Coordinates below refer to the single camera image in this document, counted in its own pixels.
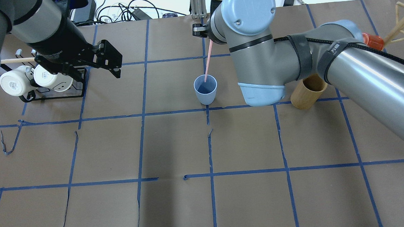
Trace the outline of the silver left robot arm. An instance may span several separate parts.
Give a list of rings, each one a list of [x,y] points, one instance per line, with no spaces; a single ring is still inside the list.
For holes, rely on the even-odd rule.
[[[35,49],[36,62],[51,74],[79,81],[78,66],[91,66],[121,76],[122,54],[107,40],[88,43],[53,0],[0,0],[0,54],[10,32]]]

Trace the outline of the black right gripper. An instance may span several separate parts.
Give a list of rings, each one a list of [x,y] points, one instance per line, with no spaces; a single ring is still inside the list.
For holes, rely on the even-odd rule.
[[[227,44],[227,39],[224,36],[223,26],[224,19],[221,15],[222,0],[210,1],[210,18],[206,24],[193,24],[192,35],[195,37],[208,37],[216,44]]]

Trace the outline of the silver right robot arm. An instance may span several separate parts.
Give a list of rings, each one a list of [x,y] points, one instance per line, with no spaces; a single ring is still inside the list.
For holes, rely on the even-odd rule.
[[[275,15],[275,0],[223,0],[192,34],[227,44],[247,105],[275,104],[287,83],[318,74],[404,140],[404,59],[366,46],[346,19],[273,38]]]

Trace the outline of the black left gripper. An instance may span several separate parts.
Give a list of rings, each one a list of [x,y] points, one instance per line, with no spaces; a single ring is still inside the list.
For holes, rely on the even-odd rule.
[[[88,43],[80,30],[67,17],[47,39],[32,43],[36,61],[50,73],[78,75],[77,66],[91,66],[110,71],[121,78],[122,54],[106,39],[96,45]]]

